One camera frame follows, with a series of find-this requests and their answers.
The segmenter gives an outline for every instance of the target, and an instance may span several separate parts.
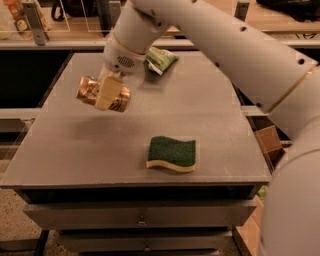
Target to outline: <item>cardboard box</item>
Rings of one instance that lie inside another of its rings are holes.
[[[277,129],[274,125],[254,132],[260,149],[271,170],[279,162],[284,154]]]

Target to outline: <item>gold object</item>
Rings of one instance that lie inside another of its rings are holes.
[[[93,77],[84,76],[80,80],[77,99],[101,110],[124,112],[130,100],[130,89],[119,77],[107,76],[99,83]]]
[[[99,83],[93,77],[83,76],[80,80],[80,88],[77,99],[83,103],[95,105],[99,91]]]

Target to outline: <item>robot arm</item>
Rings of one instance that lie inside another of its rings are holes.
[[[127,1],[105,47],[107,62],[114,70],[138,71],[150,45],[169,25],[180,29],[294,141],[269,185],[260,255],[317,255],[318,63],[205,0]]]

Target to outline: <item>green sponge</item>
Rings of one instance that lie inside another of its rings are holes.
[[[191,172],[196,166],[196,142],[179,141],[165,136],[150,142],[147,168],[162,166],[177,172]]]

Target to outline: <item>gray table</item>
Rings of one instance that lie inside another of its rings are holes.
[[[68,231],[62,240],[71,250],[110,248],[110,229],[140,232],[143,241],[152,237],[148,228],[158,235],[154,229],[164,227],[229,232],[245,222],[253,196],[270,181],[229,80],[201,53],[177,54],[179,61],[162,77],[147,74],[142,84],[127,78],[132,99],[125,113],[100,111],[75,98],[80,77],[98,77],[103,63],[102,54],[75,54],[4,174],[0,186],[16,190],[43,229]],[[147,169],[149,142],[158,135],[195,139],[196,170]],[[90,244],[92,231],[83,230],[97,229],[100,235]],[[82,240],[75,230],[82,230]],[[149,246],[137,243],[127,250]],[[112,248],[123,250],[123,244]]]

